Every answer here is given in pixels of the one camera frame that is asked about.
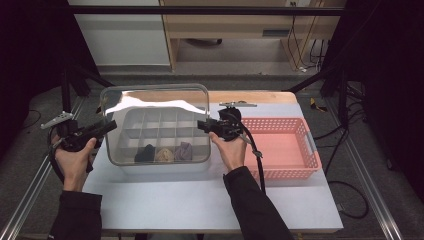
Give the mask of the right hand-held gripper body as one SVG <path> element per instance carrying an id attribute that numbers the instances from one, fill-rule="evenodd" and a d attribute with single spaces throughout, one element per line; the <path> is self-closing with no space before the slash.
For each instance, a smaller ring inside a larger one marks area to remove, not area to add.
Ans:
<path id="1" fill-rule="evenodd" d="M 241 137 L 245 142 L 252 142 L 253 137 L 242 123 L 241 112 L 234 102 L 225 103 L 224 109 L 218 111 L 219 119 L 214 122 L 212 132 L 229 142 Z"/>

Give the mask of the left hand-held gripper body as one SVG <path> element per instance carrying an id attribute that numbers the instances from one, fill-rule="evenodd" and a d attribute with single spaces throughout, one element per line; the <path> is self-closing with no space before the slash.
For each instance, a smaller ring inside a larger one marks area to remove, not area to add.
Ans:
<path id="1" fill-rule="evenodd" d="M 98 130 L 96 124 L 79 127 L 74 115 L 65 111 L 47 123 L 42 123 L 40 127 L 49 130 L 47 143 L 51 152 L 58 147 L 68 152 L 78 152 L 86 146 L 91 138 L 96 139 L 95 149 L 102 144 L 102 136 L 96 133 Z"/>

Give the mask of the purple sock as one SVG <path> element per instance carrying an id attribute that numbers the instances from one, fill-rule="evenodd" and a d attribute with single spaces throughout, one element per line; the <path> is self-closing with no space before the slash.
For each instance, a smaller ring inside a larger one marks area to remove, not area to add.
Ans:
<path id="1" fill-rule="evenodd" d="M 192 156 L 193 149 L 189 142 L 181 142 L 174 152 L 174 159 L 177 161 L 190 161 Z"/>

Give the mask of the black sock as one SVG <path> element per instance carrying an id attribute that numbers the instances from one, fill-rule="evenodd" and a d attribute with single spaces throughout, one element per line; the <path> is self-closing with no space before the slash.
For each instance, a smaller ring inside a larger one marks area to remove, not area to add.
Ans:
<path id="1" fill-rule="evenodd" d="M 148 144 L 135 155 L 134 161 L 136 163 L 151 163 L 155 160 L 155 151 L 155 147 Z"/>

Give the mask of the cream sock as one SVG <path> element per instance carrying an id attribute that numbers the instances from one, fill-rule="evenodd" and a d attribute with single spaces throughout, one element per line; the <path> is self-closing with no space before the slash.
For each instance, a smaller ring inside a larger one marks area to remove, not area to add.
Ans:
<path id="1" fill-rule="evenodd" d="M 171 163 L 174 161 L 174 153 L 167 148 L 162 148 L 156 153 L 155 161 L 160 163 Z"/>

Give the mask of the white divided storage box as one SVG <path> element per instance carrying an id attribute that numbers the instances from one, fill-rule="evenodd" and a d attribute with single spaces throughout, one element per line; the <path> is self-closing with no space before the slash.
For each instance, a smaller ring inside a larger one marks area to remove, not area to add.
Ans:
<path id="1" fill-rule="evenodd" d="M 197 128 L 198 120 L 206 120 L 204 107 L 128 108 L 113 114 L 117 128 L 107 135 L 110 162 L 127 174 L 201 172 L 209 167 L 209 137 Z M 190 161 L 136 163 L 135 155 L 148 144 L 156 153 L 167 148 L 173 153 L 181 142 L 192 145 Z"/>

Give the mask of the metal tray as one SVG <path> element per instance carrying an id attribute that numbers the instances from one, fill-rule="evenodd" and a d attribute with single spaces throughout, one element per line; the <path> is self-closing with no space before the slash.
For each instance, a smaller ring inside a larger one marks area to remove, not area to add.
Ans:
<path id="1" fill-rule="evenodd" d="M 210 116 L 207 89 L 200 84 L 118 86 L 101 93 L 101 111 L 112 121 L 114 113 L 128 108 L 204 107 Z"/>

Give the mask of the pink perforated plastic basket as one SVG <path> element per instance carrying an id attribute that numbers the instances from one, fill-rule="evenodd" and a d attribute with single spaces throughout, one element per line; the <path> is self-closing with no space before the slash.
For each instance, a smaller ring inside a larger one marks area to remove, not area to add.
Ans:
<path id="1" fill-rule="evenodd" d="M 265 180 L 307 179 L 322 168 L 314 139 L 304 118 L 244 118 L 262 153 Z"/>

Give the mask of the person's left hand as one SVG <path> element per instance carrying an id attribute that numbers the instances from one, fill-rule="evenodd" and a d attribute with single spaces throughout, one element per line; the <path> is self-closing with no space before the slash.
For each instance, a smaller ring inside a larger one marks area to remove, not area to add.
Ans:
<path id="1" fill-rule="evenodd" d="M 63 190 L 81 192 L 87 179 L 87 165 L 92 162 L 92 152 L 97 143 L 96 138 L 91 138 L 85 147 L 78 152 L 68 152 L 58 148 L 55 159 L 63 171 Z"/>

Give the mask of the person's right hand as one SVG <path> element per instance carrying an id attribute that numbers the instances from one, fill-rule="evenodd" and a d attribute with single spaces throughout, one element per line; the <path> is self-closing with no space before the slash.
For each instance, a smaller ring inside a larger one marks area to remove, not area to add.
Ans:
<path id="1" fill-rule="evenodd" d="M 232 141 L 224 141 L 215 133 L 210 132 L 211 141 L 217 146 L 221 159 L 228 171 L 244 165 L 247 143 L 240 137 Z"/>

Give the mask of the black metal stand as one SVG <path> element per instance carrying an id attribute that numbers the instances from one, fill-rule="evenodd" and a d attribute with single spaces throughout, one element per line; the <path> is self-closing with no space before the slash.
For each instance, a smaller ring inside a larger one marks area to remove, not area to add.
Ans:
<path id="1" fill-rule="evenodd" d="M 330 97 L 334 94 L 335 91 L 338 91 L 337 119 L 343 128 L 347 128 L 348 108 L 346 103 L 348 79 L 343 66 L 329 66 L 324 70 L 321 70 L 319 73 L 300 82 L 299 84 L 288 88 L 287 92 L 297 93 L 307 86 L 317 82 L 318 80 L 324 81 L 320 89 L 320 94 L 322 97 Z"/>
<path id="2" fill-rule="evenodd" d="M 113 84 L 80 65 L 70 65 L 65 67 L 60 75 L 62 107 L 65 112 L 71 111 L 70 89 L 73 89 L 80 97 L 87 97 L 91 93 L 91 88 L 86 80 L 92 80 L 103 87 L 112 87 Z"/>

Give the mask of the white cabinet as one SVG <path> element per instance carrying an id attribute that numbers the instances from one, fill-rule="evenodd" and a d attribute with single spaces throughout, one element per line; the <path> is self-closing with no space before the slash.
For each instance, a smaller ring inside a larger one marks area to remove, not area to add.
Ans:
<path id="1" fill-rule="evenodd" d="M 161 15 L 76 14 L 98 66 L 170 65 Z"/>

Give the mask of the black curtain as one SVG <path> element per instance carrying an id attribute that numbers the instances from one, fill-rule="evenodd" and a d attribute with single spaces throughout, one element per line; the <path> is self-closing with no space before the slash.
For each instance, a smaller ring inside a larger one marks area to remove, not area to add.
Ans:
<path id="1" fill-rule="evenodd" d="M 424 0 L 347 0 L 326 61 L 365 85 L 388 158 L 424 202 Z"/>
<path id="2" fill-rule="evenodd" d="M 68 0 L 0 0 L 0 158 L 29 112 L 31 99 L 59 85 L 66 57 L 96 74 Z"/>

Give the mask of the light wooden desk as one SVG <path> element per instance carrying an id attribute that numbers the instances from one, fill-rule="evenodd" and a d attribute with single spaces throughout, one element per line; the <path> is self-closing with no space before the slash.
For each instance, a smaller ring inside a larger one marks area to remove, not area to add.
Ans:
<path id="1" fill-rule="evenodd" d="M 161 6 L 343 8 L 347 0 L 158 0 Z M 182 39 L 277 39 L 293 70 L 306 68 L 313 40 L 330 40 L 337 16 L 164 15 L 170 65 Z"/>

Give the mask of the metal floor rail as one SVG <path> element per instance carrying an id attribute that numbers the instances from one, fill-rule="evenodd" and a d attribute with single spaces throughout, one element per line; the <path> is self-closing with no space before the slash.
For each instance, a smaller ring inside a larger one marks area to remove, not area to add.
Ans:
<path id="1" fill-rule="evenodd" d="M 384 240 L 404 240 L 376 182 L 367 169 L 354 140 L 350 136 L 354 121 L 364 115 L 364 110 L 357 102 L 347 103 L 346 106 L 348 108 L 348 129 L 340 131 L 341 143 L 351 162 L 357 181 L 361 186 L 362 194 L 368 204 L 368 209 L 375 216 L 379 228 L 384 235 Z"/>
<path id="2" fill-rule="evenodd" d="M 45 240 L 61 184 L 45 159 L 42 122 L 62 111 L 58 97 L 31 100 L 28 116 L 0 163 L 0 240 Z"/>

